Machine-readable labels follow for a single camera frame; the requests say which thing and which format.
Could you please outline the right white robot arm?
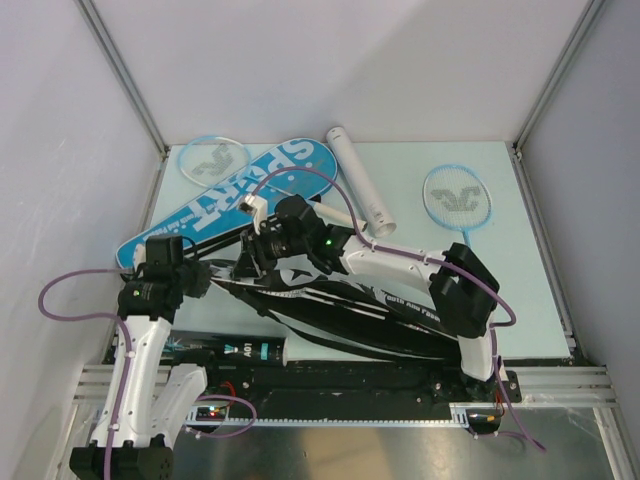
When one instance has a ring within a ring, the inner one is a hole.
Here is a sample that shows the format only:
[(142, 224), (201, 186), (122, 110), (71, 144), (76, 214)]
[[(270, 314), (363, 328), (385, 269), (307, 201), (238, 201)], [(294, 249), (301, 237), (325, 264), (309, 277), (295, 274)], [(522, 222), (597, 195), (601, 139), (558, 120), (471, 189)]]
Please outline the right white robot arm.
[(240, 211), (250, 215), (252, 224), (241, 235), (233, 278), (263, 278), (279, 260), (304, 256), (324, 274), (378, 276), (422, 291), (457, 339), (464, 393), (483, 401), (496, 392), (489, 320), (499, 287), (469, 248), (455, 243), (429, 256), (376, 244), (357, 228), (325, 223), (299, 195), (281, 200), (273, 218), (267, 207), (267, 200), (255, 194), (240, 201)]

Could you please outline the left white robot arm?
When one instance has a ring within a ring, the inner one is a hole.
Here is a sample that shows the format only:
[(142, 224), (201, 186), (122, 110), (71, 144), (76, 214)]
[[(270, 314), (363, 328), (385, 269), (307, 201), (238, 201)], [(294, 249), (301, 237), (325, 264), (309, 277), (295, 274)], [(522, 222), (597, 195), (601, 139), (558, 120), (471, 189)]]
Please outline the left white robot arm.
[(197, 397), (221, 389), (208, 365), (174, 366), (160, 394), (157, 370), (175, 314), (187, 296), (203, 296), (207, 267), (184, 254), (180, 235), (149, 237), (136, 251), (136, 267), (118, 295), (118, 346), (103, 412), (88, 445), (73, 448), (79, 479), (169, 479), (173, 446)]

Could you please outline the black shuttlecock tube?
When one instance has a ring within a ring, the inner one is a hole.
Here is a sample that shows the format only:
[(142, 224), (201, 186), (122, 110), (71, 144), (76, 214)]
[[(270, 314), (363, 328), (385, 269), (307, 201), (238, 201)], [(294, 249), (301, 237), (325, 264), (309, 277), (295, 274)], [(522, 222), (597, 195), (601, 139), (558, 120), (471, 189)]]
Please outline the black shuttlecock tube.
[(211, 334), (178, 331), (166, 341), (161, 359), (186, 362), (189, 356), (205, 352), (218, 364), (285, 366), (288, 362), (285, 337)]

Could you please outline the blue racket cover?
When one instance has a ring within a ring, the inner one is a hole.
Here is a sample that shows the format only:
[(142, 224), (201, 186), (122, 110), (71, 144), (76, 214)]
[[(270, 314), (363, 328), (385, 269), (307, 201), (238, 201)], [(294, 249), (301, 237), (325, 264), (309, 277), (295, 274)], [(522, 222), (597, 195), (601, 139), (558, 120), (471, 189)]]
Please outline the blue racket cover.
[(117, 264), (133, 266), (134, 250), (153, 235), (182, 235), (204, 242), (251, 222), (251, 217), (238, 209), (238, 202), (252, 192), (259, 180), (286, 166), (303, 166), (322, 172), (331, 179), (338, 174), (337, 161), (331, 150), (314, 139), (296, 138), (281, 144), (251, 144), (252, 171), (234, 185), (223, 189), (206, 189), (188, 180), (180, 171), (178, 159), (181, 145), (172, 147), (158, 198), (151, 214), (150, 226), (125, 241), (116, 251)]

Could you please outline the white shuttlecock tube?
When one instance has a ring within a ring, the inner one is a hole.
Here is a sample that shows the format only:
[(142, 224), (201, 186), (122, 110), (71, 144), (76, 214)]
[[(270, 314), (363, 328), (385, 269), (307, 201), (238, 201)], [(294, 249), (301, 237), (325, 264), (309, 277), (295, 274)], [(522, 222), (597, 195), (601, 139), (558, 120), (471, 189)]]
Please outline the white shuttlecock tube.
[(397, 224), (371, 180), (360, 155), (343, 127), (333, 127), (326, 140), (345, 176), (358, 205), (376, 238), (395, 232)]

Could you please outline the light blue racket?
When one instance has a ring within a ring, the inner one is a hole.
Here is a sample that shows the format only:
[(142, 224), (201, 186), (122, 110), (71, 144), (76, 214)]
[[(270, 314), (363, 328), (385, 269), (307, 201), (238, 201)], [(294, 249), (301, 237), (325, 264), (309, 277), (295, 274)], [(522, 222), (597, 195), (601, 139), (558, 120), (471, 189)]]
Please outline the light blue racket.
[(422, 199), (427, 215), (437, 225), (462, 235), (471, 246), (472, 231), (486, 225), (493, 213), (490, 192), (469, 167), (445, 164), (426, 176)]
[[(178, 165), (188, 180), (206, 189), (218, 190), (248, 178), (252, 157), (248, 148), (235, 140), (203, 136), (183, 146)], [(350, 227), (352, 220), (347, 207), (336, 210), (315, 199), (329, 192), (335, 179), (312, 168), (303, 168), (302, 171), (282, 171), (271, 176), (260, 189), (258, 195), (268, 202), (268, 216), (274, 214), (275, 206), (282, 199), (300, 195), (326, 222)]]

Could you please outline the black racket cover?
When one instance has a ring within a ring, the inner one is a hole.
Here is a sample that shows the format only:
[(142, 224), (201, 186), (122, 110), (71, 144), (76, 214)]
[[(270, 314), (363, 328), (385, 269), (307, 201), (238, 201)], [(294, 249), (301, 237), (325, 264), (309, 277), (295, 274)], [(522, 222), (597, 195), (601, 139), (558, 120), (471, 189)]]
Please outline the black racket cover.
[(213, 283), (261, 317), (277, 322), (287, 317), (393, 357), (443, 363), (461, 359), (455, 335), (432, 307), (304, 269), (276, 269), (263, 278), (234, 279), (233, 261), (212, 259), (209, 264)]

